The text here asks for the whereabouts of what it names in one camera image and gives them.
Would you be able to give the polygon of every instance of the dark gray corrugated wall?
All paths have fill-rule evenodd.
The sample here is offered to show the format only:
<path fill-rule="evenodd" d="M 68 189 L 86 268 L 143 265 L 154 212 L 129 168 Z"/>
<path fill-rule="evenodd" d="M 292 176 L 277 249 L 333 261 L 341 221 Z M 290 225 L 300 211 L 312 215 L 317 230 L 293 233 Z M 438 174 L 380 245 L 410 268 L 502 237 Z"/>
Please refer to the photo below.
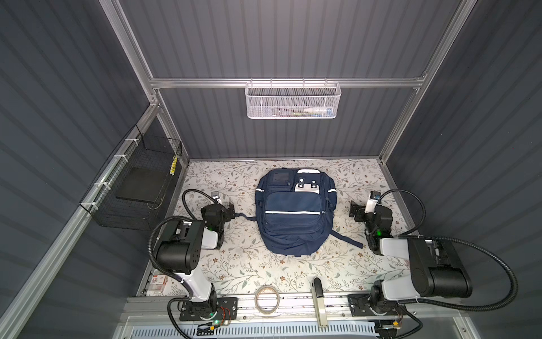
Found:
<path fill-rule="evenodd" d="M 122 0 L 156 78 L 420 76 L 458 1 Z"/>
<path fill-rule="evenodd" d="M 191 158 L 378 156 L 412 89 L 345 88 L 335 119 L 247 118 L 243 89 L 160 90 Z"/>
<path fill-rule="evenodd" d="M 517 299 L 472 314 L 487 339 L 534 338 L 542 323 L 541 17 L 540 1 L 478 1 L 388 161 L 427 205 L 423 233 L 480 244 L 515 270 Z M 499 266 L 461 254 L 474 284 L 466 303 L 506 294 Z"/>
<path fill-rule="evenodd" d="M 121 3 L 156 78 L 402 78 L 422 75 L 459 2 Z M 191 158 L 375 156 L 411 92 L 343 88 L 336 119 L 307 121 L 248 119 L 236 89 L 162 90 Z"/>
<path fill-rule="evenodd" d="M 148 101 L 96 1 L 0 2 L 0 55 L 3 313 Z M 89 225 L 20 338 L 108 338 L 144 245 Z"/>

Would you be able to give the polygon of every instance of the aluminum frame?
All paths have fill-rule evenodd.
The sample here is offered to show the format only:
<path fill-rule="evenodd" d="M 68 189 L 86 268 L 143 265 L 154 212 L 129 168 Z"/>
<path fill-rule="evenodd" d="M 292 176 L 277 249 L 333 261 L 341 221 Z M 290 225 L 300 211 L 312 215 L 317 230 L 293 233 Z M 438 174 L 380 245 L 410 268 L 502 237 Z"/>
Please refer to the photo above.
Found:
<path fill-rule="evenodd" d="M 199 159 L 190 159 L 190 162 L 210 162 L 210 161 L 296 161 L 296 160 L 335 160 L 335 159 L 378 159 L 377 155 L 374 156 L 346 156 L 346 157 L 262 157 L 262 158 L 199 158 Z"/>
<path fill-rule="evenodd" d="M 175 124 L 173 122 L 173 119 L 171 118 L 171 115 L 169 114 L 169 111 L 167 110 L 167 107 L 164 102 L 164 98 L 162 98 L 162 95 L 155 90 L 150 83 L 150 80 L 152 79 L 152 72 L 147 64 L 147 61 L 145 60 L 145 57 L 143 55 L 143 52 L 141 51 L 141 48 L 139 47 L 139 43 L 137 42 L 136 36 L 134 35 L 134 32 L 130 26 L 130 23 L 128 22 L 128 18 L 126 17 L 126 14 L 124 13 L 122 6 L 120 4 L 119 0 L 99 0 L 100 5 L 102 6 L 107 19 L 109 20 L 109 23 L 113 27 L 113 30 L 115 34 L 117 35 L 117 39 L 119 40 L 124 53 L 126 53 L 126 56 L 128 57 L 128 60 L 130 62 L 130 65 L 132 65 L 132 68 L 139 79 L 139 83 L 141 84 L 143 90 L 145 91 L 145 94 L 147 95 L 147 98 L 150 103 L 157 100 L 162 107 L 162 110 L 158 114 L 158 121 L 160 122 L 160 125 L 164 129 L 164 132 L 166 134 L 167 138 L 170 139 L 177 139 L 181 141 L 181 145 L 183 148 L 183 156 L 182 156 L 182 165 L 186 166 L 188 165 L 188 159 L 190 158 L 188 152 L 186 151 L 186 148 L 184 146 L 184 143 L 182 142 L 182 138 L 180 137 L 179 132 L 177 131 L 177 128 L 175 127 Z"/>
<path fill-rule="evenodd" d="M 149 105 L 137 122 L 137 127 L 134 127 L 128 134 L 115 155 L 123 155 L 126 152 L 129 145 L 134 142 L 134 138 L 139 134 L 139 131 L 145 132 L 149 128 L 157 112 L 157 103 Z M 121 157 L 112 157 L 111 161 L 98 177 L 97 182 L 104 181 L 120 159 Z M 100 187 L 94 185 L 83 201 L 93 201 L 99 191 Z M 19 335 L 91 219 L 91 216 L 84 208 L 81 206 L 77 207 L 77 210 L 66 223 L 59 236 L 19 290 L 2 318 L 0 318 L 0 338 L 15 339 Z"/>
<path fill-rule="evenodd" d="M 334 78 L 334 79 L 163 79 L 150 80 L 152 88 L 245 88 L 254 87 L 325 87 L 339 83 L 341 88 L 420 88 L 423 78 Z"/>
<path fill-rule="evenodd" d="M 454 16 L 452 17 L 450 23 L 448 24 L 448 27 L 446 28 L 446 31 L 444 32 L 444 35 L 442 36 L 442 39 L 438 43 L 438 46 L 433 53 L 433 56 L 429 60 L 429 64 L 427 65 L 427 68 L 425 70 L 425 77 L 422 86 L 419 89 L 415 90 L 415 92 L 412 94 L 407 104 L 405 105 L 403 112 L 399 116 L 399 119 L 397 119 L 395 126 L 391 130 L 388 139 L 384 143 L 384 147 L 380 152 L 380 158 L 382 159 L 383 163 L 386 163 L 390 158 L 393 149 L 399 142 L 401 135 L 407 128 L 410 119 L 420 105 L 423 97 L 425 96 L 425 93 L 427 93 L 429 86 L 431 85 L 433 79 L 435 78 L 435 75 L 438 72 L 438 69 L 442 65 L 444 58 L 446 58 L 446 55 L 450 51 L 452 44 L 454 43 L 459 32 L 461 31 L 461 28 L 463 28 L 465 21 L 467 20 L 470 12 L 474 8 L 474 5 L 477 1 L 478 0 L 462 0 L 457 7 Z"/>

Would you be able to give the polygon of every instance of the small box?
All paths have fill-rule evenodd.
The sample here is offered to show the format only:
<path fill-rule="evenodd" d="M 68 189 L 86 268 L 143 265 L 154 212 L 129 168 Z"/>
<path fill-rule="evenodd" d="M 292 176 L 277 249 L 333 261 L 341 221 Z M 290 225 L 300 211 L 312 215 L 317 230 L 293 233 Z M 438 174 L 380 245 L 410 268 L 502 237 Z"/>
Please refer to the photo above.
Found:
<path fill-rule="evenodd" d="M 167 283 L 167 276 L 163 274 L 155 274 L 151 278 L 149 291 L 163 293 Z"/>

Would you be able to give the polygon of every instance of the white wire basket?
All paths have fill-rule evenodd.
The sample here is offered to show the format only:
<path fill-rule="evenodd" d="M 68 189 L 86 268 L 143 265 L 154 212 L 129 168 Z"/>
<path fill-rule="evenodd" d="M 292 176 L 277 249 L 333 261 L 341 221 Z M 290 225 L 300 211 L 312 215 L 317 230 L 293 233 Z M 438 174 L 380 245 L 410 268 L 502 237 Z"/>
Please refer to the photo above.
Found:
<path fill-rule="evenodd" d="M 248 82 L 247 116 L 250 119 L 333 119 L 341 95 L 338 82 L 321 85 L 269 81 L 267 86 Z"/>

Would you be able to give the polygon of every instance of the yellow object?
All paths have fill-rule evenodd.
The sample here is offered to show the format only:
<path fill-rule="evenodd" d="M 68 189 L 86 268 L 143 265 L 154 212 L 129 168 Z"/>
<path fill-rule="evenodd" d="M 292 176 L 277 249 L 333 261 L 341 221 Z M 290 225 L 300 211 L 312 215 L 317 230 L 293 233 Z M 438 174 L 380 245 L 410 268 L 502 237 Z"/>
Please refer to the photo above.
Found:
<path fill-rule="evenodd" d="M 171 163 L 171 169 L 170 169 L 171 175 L 175 174 L 175 167 L 177 167 L 177 158 L 178 158 L 177 156 L 173 157 L 173 162 Z"/>

